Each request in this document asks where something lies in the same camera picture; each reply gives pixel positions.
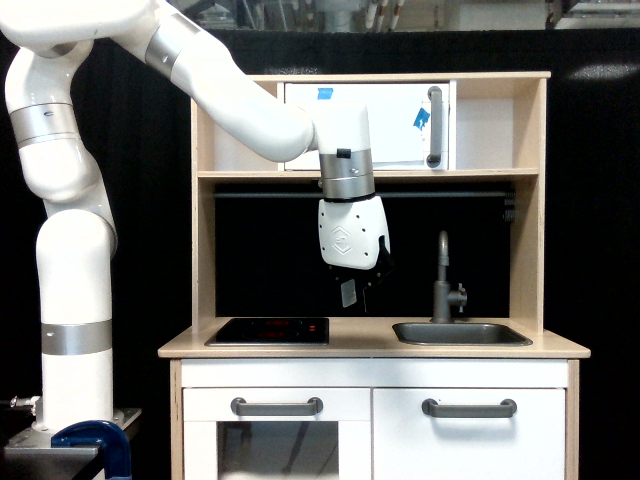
red light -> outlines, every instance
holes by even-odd
[[[267,327],[288,327],[291,322],[289,320],[267,320],[264,324]]]
[[[260,338],[282,338],[284,337],[284,332],[274,331],[274,332],[259,332],[258,337]]]

oven window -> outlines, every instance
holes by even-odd
[[[338,480],[338,422],[219,422],[218,478]]]

toy kitchen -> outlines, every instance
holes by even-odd
[[[543,317],[549,73],[252,78],[367,104],[392,262],[329,268],[317,154],[269,162],[193,103],[172,479],[577,479],[590,351]]]

silver joint ring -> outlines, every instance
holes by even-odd
[[[322,191],[328,200],[351,200],[375,193],[370,149],[320,154],[320,170]]]
[[[171,15],[151,37],[144,61],[167,78],[185,43],[202,29],[180,13]]]
[[[111,320],[79,325],[42,324],[42,353],[86,355],[111,348]]]
[[[32,105],[11,112],[9,117],[20,148],[52,136],[80,138],[73,106],[68,103]]]

microwave handle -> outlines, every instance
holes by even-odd
[[[436,418],[511,418],[517,409],[509,398],[500,405],[438,405],[432,398],[422,402],[422,412]]]
[[[427,157],[427,165],[436,168],[442,161],[442,90],[431,87],[427,95],[431,100],[431,153]]]
[[[312,417],[322,408],[322,400],[316,397],[307,403],[247,403],[240,397],[231,401],[231,411],[239,417]]]

